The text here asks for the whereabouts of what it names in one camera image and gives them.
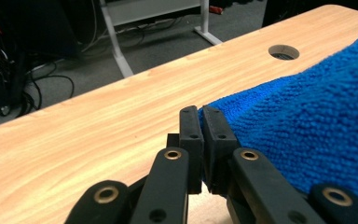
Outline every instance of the blue towel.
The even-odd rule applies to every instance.
[[[295,188],[335,183],[358,195],[358,40],[302,73],[210,106]]]

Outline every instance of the white panel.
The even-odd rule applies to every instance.
[[[200,0],[121,0],[107,4],[115,26],[199,5]]]

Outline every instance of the round hole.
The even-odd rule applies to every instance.
[[[339,206],[351,206],[353,204],[351,197],[340,189],[325,188],[322,194],[328,201]]]
[[[268,53],[280,60],[294,60],[300,56],[300,52],[287,45],[274,45],[268,49]]]
[[[297,211],[290,211],[289,214],[287,214],[289,219],[296,224],[304,224],[307,223],[307,218],[304,217],[301,213]]]
[[[156,209],[150,212],[149,219],[153,222],[162,222],[167,217],[167,214],[162,209]]]
[[[255,161],[258,159],[258,155],[255,154],[253,151],[245,150],[241,153],[241,156],[248,161]]]
[[[164,154],[165,158],[167,158],[168,160],[177,160],[179,158],[181,158],[182,156],[182,153],[180,151],[176,151],[176,150],[170,150],[170,151],[167,151],[165,154]]]
[[[118,189],[115,186],[107,186],[97,190],[94,194],[94,201],[97,203],[111,203],[118,196]]]

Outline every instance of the gray carpet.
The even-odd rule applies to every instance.
[[[209,31],[222,41],[245,35],[261,28],[267,1],[234,3],[222,15],[210,14]],[[134,74],[181,58],[190,53],[209,48],[205,39],[193,32],[200,25],[200,15],[188,15],[175,21],[166,21],[150,26],[142,32],[133,29],[118,35],[118,40]],[[54,76],[67,76],[75,83],[74,96],[108,85],[123,77],[112,56],[108,38],[101,39],[93,48],[85,51],[82,60],[56,62]],[[34,77],[41,77],[54,68],[46,65],[34,71]],[[42,93],[42,108],[57,104],[69,98],[71,83],[62,77],[51,77],[37,81]],[[25,91],[38,104],[39,97],[33,83]],[[0,124],[15,119],[20,106],[14,105],[10,114],[0,116]]]

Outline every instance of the wooden tabletop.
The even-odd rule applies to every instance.
[[[0,223],[63,223],[93,184],[148,174],[178,112],[305,70],[358,38],[358,11],[325,6],[0,125]],[[269,55],[289,45],[299,58]],[[190,197],[189,223],[230,223]]]

